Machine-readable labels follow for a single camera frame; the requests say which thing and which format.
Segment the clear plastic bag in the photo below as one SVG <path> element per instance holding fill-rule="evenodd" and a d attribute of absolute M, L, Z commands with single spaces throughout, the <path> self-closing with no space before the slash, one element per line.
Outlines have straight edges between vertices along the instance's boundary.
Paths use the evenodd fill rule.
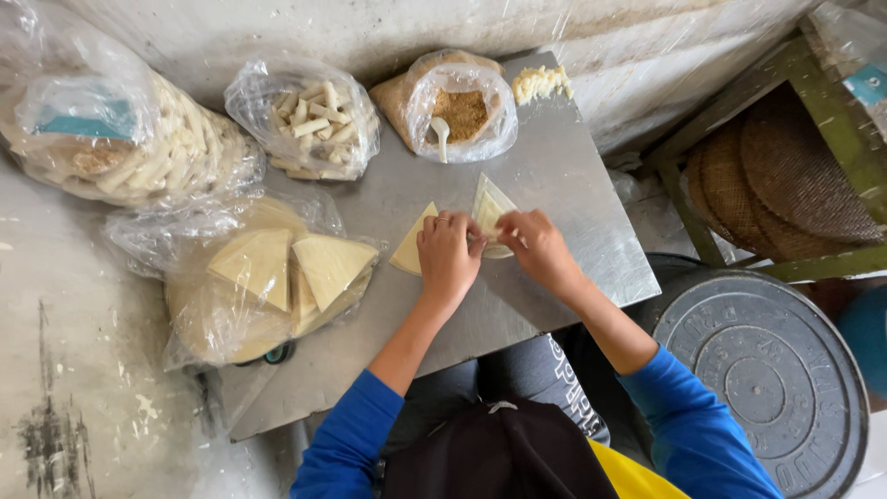
<path fill-rule="evenodd" d="M 119 206 L 261 179 L 264 154 L 234 122 L 70 11 L 17 1 L 0 25 L 13 41 L 0 49 L 0 133 L 30 177 Z"/>
<path fill-rule="evenodd" d="M 119 210 L 108 216 L 105 235 L 127 254 L 130 270 L 166 283 L 174 333 L 166 369 L 249 362 L 319 329 L 363 297 L 379 253 L 366 246 L 373 257 L 353 265 L 351 279 L 337 278 L 344 282 L 339 296 L 318 288 L 322 299 L 314 299 L 311 287 L 300 285 L 293 244 L 306 238 L 337 247 L 358 243 L 343 239 L 332 198 L 311 186 L 298 197 L 262 196 L 256 189 L 171 210 Z M 309 260 L 315 281 L 336 279 L 322 260 Z"/>
<path fill-rule="evenodd" d="M 379 153 L 379 117 L 366 89 L 320 61 L 288 51 L 254 57 L 224 97 L 228 114 L 292 178 L 355 180 Z M 315 120 L 325 126 L 296 128 Z"/>
<path fill-rule="evenodd" d="M 447 49 L 420 57 L 403 75 L 370 90 L 404 143 L 441 162 L 433 117 L 449 125 L 445 162 L 476 162 L 504 153 L 517 140 L 517 112 L 499 63 Z"/>

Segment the hand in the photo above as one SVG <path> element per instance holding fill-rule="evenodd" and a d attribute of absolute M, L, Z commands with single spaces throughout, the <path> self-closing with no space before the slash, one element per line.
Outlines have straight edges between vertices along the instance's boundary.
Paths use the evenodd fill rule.
<path fill-rule="evenodd" d="M 470 248 L 468 234 L 476 238 Z M 477 278 L 486 245 L 480 227 L 465 213 L 443 210 L 438 217 L 425 217 L 424 227 L 416 235 L 423 297 L 455 312 Z"/>
<path fill-rule="evenodd" d="M 523 271 L 568 306 L 572 297 L 592 284 L 569 254 L 561 231 L 541 210 L 511 211 L 499 217 L 496 227 L 502 229 L 499 242 L 514 252 Z"/>

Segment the white wall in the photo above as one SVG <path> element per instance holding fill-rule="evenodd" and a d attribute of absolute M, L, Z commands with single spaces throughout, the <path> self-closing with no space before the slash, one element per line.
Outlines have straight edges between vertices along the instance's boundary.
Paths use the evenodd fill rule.
<path fill-rule="evenodd" d="M 815 0 L 60 0 L 199 102 L 247 56 L 288 49 L 364 84 L 459 47 L 554 50 L 602 153 L 643 147 L 734 77 Z"/>

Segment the bag of ground peanuts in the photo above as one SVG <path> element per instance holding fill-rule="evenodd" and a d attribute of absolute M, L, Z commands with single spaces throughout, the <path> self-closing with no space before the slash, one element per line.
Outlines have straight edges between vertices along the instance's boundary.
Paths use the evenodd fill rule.
<path fill-rule="evenodd" d="M 493 60 L 447 49 L 420 57 L 406 73 L 373 87 L 370 96 L 417 155 L 482 161 L 517 140 L 514 94 L 504 73 Z"/>
<path fill-rule="evenodd" d="M 240 70 L 224 101 L 289 177 L 355 180 L 379 153 L 379 117 L 366 89 L 320 61 L 264 52 Z"/>
<path fill-rule="evenodd" d="M 120 206 L 177 202 L 260 180 L 259 145 L 70 11 L 0 13 L 0 134 L 32 178 Z"/>

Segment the metal lid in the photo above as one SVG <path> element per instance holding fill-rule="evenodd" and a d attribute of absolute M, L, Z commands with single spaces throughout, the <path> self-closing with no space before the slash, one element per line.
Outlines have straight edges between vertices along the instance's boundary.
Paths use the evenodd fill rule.
<path fill-rule="evenodd" d="M 852 486 L 867 444 L 865 389 L 815 305 L 762 274 L 712 269 L 679 275 L 648 302 L 658 303 L 645 308 L 653 338 L 731 408 L 787 498 Z"/>

